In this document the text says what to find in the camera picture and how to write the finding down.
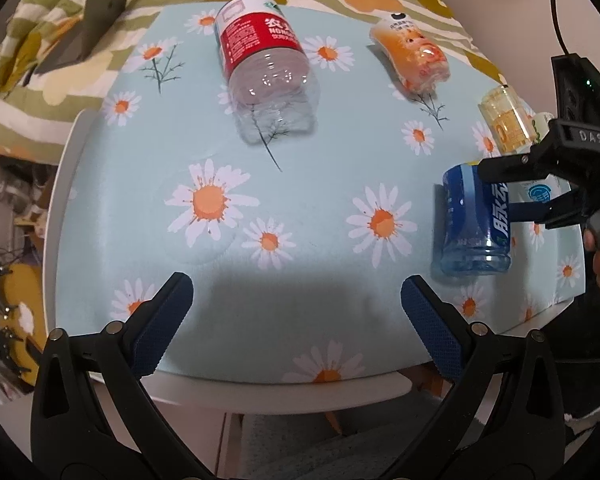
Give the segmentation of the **blue cut bottle cup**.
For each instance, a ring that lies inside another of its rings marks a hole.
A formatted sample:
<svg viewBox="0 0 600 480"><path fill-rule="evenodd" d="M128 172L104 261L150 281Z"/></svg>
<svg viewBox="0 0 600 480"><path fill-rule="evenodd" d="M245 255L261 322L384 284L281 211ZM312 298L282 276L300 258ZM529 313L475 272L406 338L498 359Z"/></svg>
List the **blue cut bottle cup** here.
<svg viewBox="0 0 600 480"><path fill-rule="evenodd" d="M486 183L478 167L456 165L442 177L437 236L437 270L449 278L504 274L510 256L509 192L504 183Z"/></svg>

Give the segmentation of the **pale green label bottle cup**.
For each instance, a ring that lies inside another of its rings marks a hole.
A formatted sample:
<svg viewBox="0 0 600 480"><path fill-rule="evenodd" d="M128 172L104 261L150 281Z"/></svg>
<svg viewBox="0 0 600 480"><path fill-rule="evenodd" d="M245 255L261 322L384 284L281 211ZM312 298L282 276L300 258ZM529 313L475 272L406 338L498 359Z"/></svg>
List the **pale green label bottle cup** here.
<svg viewBox="0 0 600 480"><path fill-rule="evenodd" d="M540 143L550 132L550 121L553 119L554 115L549 112L539 112L531 117L531 140L534 144Z"/></svg>

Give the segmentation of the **yellow label bottle cup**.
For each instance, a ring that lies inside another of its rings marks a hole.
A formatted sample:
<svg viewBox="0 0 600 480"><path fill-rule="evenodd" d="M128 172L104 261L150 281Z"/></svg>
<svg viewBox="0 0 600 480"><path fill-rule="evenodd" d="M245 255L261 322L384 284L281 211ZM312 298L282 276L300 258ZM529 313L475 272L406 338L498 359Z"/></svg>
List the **yellow label bottle cup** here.
<svg viewBox="0 0 600 480"><path fill-rule="evenodd" d="M525 151L533 143L535 132L517 93L509 86L490 90L478 103L501 155Z"/></svg>

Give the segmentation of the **orange label bottle cup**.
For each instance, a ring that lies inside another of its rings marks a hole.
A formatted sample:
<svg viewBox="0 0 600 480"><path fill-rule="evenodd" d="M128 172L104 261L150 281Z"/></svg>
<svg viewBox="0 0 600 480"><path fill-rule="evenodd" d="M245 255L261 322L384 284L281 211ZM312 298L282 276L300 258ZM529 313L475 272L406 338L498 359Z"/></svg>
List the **orange label bottle cup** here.
<svg viewBox="0 0 600 480"><path fill-rule="evenodd" d="M373 25L370 39L384 52L408 93L434 92L439 82L450 78L444 52L404 12L389 13Z"/></svg>

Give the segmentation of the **red label water bottle cup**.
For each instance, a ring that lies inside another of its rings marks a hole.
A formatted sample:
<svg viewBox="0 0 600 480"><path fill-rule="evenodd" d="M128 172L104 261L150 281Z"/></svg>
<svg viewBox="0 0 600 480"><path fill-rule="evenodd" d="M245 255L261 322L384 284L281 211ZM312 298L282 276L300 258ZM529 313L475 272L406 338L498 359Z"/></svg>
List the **red label water bottle cup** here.
<svg viewBox="0 0 600 480"><path fill-rule="evenodd" d="M314 133L320 87L274 0L230 0L216 14L215 35L242 140L268 143Z"/></svg>

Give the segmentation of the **daisy print blue tablecloth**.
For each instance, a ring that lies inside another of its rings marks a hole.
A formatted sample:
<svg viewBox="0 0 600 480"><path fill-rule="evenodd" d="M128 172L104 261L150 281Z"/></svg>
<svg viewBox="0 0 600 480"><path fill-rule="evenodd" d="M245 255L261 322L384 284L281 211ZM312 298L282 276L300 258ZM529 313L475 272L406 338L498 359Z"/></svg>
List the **daisy print blue tablecloth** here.
<svg viewBox="0 0 600 480"><path fill-rule="evenodd" d="M443 174L496 154L478 109L492 78L452 60L431 105L409 101L366 23L286 8L320 85L317 127L247 143L221 72L215 10L164 9L86 138L50 311L68 333L125 320L183 272L194 303L163 370L328 382L426 361L400 304L412 274L498 333L583 292L575 228L518 224L504 274L434 270Z"/></svg>

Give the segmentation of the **striped flower blanket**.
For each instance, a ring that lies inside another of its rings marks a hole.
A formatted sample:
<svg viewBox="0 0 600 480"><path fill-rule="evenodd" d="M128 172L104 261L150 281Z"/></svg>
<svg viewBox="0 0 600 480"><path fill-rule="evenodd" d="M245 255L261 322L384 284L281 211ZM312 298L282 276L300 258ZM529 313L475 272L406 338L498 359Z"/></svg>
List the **striped flower blanket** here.
<svg viewBox="0 0 600 480"><path fill-rule="evenodd" d="M146 29L165 6L225 0L128 0L125 12L82 63L38 76L32 70L83 18L86 0L20 0L0 43L0 155L56 165L71 125L97 108ZM474 45L442 0L275 0L369 23L400 9L442 50L497 82L501 71Z"/></svg>

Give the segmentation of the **dark grey laptop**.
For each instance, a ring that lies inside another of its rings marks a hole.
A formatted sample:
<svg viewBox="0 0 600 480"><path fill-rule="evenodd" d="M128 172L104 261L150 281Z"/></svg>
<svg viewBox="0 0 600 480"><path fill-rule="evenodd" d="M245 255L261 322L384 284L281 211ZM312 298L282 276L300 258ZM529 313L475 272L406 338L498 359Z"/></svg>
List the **dark grey laptop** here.
<svg viewBox="0 0 600 480"><path fill-rule="evenodd" d="M36 66L36 74L46 74L84 62L110 27L120 18L128 0L85 0L82 18Z"/></svg>

